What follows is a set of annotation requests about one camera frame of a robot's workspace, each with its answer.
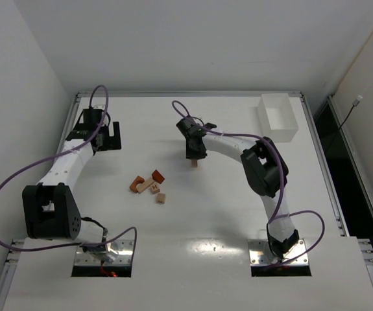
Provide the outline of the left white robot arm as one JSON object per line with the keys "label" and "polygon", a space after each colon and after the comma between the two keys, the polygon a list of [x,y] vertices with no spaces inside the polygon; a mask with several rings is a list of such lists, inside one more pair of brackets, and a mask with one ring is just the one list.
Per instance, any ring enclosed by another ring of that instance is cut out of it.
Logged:
{"label": "left white robot arm", "polygon": [[25,225],[29,238],[74,242],[91,248],[105,241],[107,230],[99,222],[81,216],[73,189],[88,161],[98,152],[121,149],[119,123],[110,135],[103,109],[82,110],[67,135],[60,156],[36,185],[23,189]]}

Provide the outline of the white plastic bin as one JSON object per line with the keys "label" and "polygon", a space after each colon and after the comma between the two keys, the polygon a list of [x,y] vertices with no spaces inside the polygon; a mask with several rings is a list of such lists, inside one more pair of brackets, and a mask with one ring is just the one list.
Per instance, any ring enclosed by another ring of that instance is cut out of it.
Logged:
{"label": "white plastic bin", "polygon": [[290,143],[298,131],[298,124],[287,93],[262,94],[257,106],[263,136],[274,143]]}

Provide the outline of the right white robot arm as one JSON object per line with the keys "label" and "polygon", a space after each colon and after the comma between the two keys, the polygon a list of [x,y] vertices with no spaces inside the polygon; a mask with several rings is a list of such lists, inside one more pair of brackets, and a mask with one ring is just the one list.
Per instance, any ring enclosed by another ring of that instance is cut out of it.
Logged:
{"label": "right white robot arm", "polygon": [[242,164],[250,188],[261,197],[265,208],[270,250],[283,259],[298,242],[299,234],[285,197],[289,170],[274,143],[268,137],[249,141],[216,134],[216,125],[200,126],[190,117],[181,119],[176,127],[186,139],[186,158],[201,160],[211,151]]}

